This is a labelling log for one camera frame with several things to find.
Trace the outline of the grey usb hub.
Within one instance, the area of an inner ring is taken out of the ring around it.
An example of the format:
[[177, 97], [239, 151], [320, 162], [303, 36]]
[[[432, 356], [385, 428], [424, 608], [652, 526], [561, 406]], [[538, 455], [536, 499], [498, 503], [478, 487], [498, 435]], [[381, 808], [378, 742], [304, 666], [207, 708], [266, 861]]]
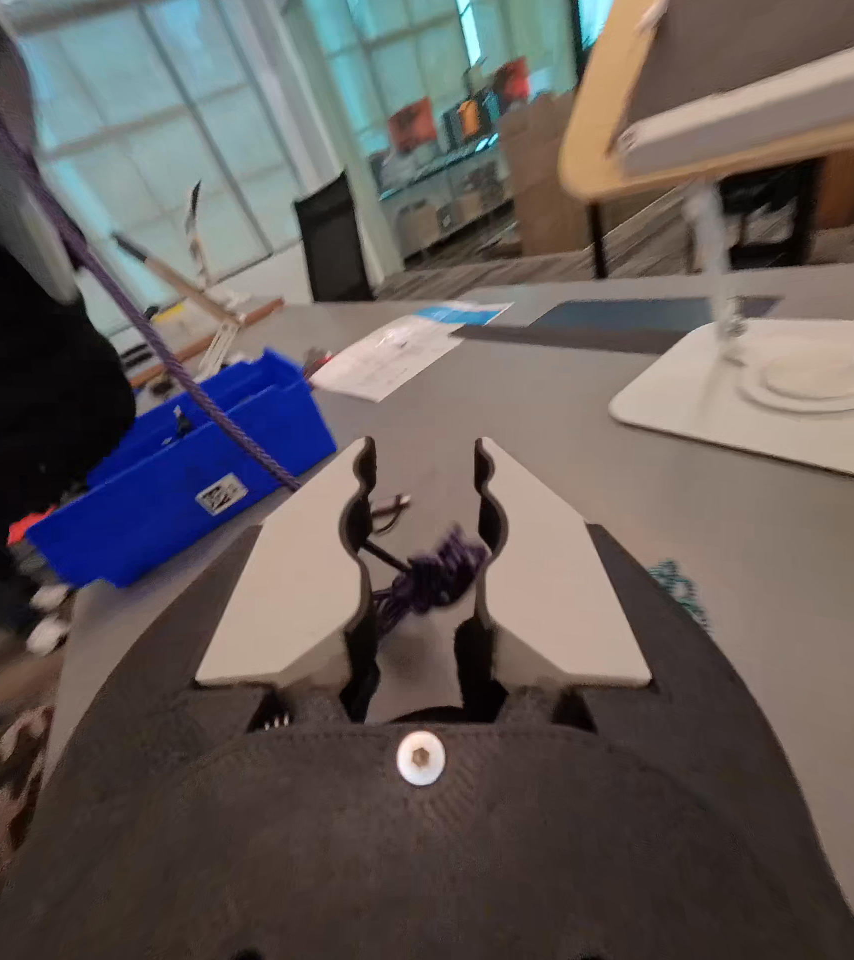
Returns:
[[374, 538], [380, 537], [392, 530], [402, 518], [404, 513], [409, 510], [410, 506], [411, 497], [408, 493], [400, 493], [391, 500], [371, 505], [371, 534], [363, 545], [363, 549], [370, 556], [374, 557], [400, 574], [409, 573], [409, 564], [406, 561], [403, 561], [389, 553], [384, 547], [377, 545], [374, 542]]

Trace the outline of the black tape strip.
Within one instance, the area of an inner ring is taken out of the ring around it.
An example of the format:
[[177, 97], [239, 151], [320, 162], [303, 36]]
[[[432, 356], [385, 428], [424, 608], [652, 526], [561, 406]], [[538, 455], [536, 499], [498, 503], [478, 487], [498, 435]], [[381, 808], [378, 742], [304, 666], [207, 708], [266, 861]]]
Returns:
[[529, 326], [462, 326], [452, 332], [460, 340], [515, 344], [547, 349], [660, 356], [686, 337], [686, 332], [658, 329], [540, 328]]

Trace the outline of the black high-back chair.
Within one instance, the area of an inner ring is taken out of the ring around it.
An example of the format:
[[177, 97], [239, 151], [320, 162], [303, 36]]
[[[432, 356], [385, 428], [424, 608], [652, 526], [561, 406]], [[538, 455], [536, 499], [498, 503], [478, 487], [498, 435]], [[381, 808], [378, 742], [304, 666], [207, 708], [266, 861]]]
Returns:
[[345, 171], [292, 204], [316, 303], [372, 303], [356, 208]]

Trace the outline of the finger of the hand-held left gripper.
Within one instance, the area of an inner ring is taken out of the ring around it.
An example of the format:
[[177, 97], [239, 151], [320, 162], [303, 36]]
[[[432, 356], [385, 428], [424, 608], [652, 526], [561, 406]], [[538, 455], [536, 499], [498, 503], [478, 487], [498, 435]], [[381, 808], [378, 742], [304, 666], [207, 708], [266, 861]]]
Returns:
[[[0, 118], [13, 143], [31, 159], [35, 124], [29, 78], [16, 45], [0, 45]], [[41, 208], [13, 152], [0, 139], [0, 247], [58, 303], [79, 290], [64, 244]]]

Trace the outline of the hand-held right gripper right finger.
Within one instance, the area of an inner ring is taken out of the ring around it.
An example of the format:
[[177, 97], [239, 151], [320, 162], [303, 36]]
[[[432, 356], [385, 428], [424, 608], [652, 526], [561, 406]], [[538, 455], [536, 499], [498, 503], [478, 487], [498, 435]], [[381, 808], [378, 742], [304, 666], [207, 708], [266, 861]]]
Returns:
[[644, 690], [652, 671], [583, 516], [495, 443], [474, 444], [487, 549], [458, 628], [467, 710], [519, 690]]

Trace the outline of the plywood cabinet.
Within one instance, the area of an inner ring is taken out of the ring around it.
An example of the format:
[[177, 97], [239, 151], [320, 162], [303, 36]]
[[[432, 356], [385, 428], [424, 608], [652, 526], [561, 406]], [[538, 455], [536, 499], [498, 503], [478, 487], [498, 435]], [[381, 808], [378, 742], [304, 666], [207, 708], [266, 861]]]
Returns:
[[498, 123], [521, 255], [544, 257], [602, 241], [601, 209], [569, 195], [558, 176], [560, 148], [576, 91], [547, 92]]

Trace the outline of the blue plastic bin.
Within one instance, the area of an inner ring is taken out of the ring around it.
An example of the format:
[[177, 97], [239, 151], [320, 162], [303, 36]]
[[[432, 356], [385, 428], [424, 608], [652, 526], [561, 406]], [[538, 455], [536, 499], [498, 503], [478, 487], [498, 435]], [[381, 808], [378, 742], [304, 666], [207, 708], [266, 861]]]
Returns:
[[[288, 474], [336, 449], [300, 363], [265, 350], [201, 388]], [[271, 495], [282, 483], [187, 394], [137, 417], [87, 491], [26, 529], [63, 582], [123, 588]]]

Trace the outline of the person's left hand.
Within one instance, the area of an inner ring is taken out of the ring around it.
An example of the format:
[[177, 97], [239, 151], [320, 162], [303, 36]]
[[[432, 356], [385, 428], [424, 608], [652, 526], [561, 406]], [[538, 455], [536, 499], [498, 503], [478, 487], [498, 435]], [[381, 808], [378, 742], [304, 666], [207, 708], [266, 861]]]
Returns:
[[60, 303], [0, 247], [0, 546], [119, 444], [135, 401], [82, 296]]

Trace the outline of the printed paper leaflet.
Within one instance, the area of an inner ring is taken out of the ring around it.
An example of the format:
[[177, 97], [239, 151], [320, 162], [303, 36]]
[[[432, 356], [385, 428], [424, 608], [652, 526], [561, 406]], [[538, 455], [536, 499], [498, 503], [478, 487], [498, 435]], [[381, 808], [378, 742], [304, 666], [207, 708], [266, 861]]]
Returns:
[[355, 400], [382, 402], [454, 350], [456, 333], [485, 327], [511, 306], [454, 300], [416, 308], [334, 355], [311, 384]]

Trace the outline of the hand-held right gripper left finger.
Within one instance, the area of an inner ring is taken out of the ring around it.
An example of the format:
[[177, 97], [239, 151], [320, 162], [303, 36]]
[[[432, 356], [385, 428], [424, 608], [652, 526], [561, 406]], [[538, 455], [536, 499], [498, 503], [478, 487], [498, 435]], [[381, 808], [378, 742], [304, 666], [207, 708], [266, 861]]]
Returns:
[[337, 453], [261, 524], [195, 671], [203, 690], [265, 687], [337, 695], [367, 717], [380, 679], [370, 574], [373, 438]]

